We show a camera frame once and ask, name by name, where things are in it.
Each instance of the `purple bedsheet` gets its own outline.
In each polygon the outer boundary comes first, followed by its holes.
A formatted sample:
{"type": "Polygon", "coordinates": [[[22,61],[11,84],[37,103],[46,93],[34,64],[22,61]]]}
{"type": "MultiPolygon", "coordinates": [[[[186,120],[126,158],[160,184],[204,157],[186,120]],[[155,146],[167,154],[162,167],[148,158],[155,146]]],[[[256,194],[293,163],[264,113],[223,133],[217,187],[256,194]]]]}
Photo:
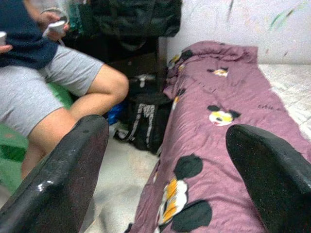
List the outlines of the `purple bedsheet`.
{"type": "Polygon", "coordinates": [[[163,151],[130,233],[265,232],[227,153],[227,129],[268,130],[308,161],[311,145],[258,69],[257,48],[196,43],[171,61],[165,93],[175,101],[163,151]]]}

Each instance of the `black backpack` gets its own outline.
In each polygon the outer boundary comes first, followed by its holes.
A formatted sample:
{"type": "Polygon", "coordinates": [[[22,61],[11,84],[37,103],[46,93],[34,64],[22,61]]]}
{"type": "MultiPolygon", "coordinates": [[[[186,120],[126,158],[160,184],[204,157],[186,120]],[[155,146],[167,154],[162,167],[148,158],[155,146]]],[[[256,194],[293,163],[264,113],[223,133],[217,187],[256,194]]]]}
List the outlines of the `black backpack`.
{"type": "Polygon", "coordinates": [[[114,138],[139,150],[157,154],[165,133],[172,100],[163,93],[138,94],[129,100],[129,129],[117,129],[114,138]]]}

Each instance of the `white wall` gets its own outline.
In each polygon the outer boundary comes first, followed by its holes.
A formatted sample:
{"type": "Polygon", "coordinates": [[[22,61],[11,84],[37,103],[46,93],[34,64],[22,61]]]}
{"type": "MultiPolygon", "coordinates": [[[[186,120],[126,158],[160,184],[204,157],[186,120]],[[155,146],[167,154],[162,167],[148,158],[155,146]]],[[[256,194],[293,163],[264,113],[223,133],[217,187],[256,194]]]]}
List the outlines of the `white wall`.
{"type": "Polygon", "coordinates": [[[259,63],[311,64],[311,0],[183,2],[180,32],[168,39],[168,60],[195,42],[214,40],[258,46],[259,63]]]}

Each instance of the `white cup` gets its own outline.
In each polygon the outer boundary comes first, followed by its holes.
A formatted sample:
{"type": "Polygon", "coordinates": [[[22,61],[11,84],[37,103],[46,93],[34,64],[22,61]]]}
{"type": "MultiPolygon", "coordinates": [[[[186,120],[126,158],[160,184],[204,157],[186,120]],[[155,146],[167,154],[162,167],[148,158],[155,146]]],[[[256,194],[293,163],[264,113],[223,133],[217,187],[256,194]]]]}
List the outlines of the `white cup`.
{"type": "Polygon", "coordinates": [[[6,45],[6,32],[0,32],[0,46],[6,45]]]}

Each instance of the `hand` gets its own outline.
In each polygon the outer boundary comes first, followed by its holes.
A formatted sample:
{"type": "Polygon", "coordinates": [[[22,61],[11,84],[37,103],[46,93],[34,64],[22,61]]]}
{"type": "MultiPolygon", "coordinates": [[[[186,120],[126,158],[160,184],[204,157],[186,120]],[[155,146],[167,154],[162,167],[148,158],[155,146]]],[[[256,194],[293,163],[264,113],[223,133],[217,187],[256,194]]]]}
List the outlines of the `hand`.
{"type": "MultiPolygon", "coordinates": [[[[46,28],[48,27],[48,25],[50,23],[55,23],[59,20],[60,20],[60,17],[58,15],[56,15],[55,13],[52,13],[52,12],[43,12],[37,18],[39,28],[42,32],[44,32],[46,30],[46,28]]],[[[47,34],[47,37],[50,40],[57,41],[66,35],[65,32],[68,31],[68,29],[69,29],[69,25],[66,24],[64,26],[64,33],[57,33],[57,32],[50,31],[47,34]]]]}
{"type": "Polygon", "coordinates": [[[1,53],[6,53],[10,51],[13,48],[12,45],[0,45],[0,54],[1,53]]]}

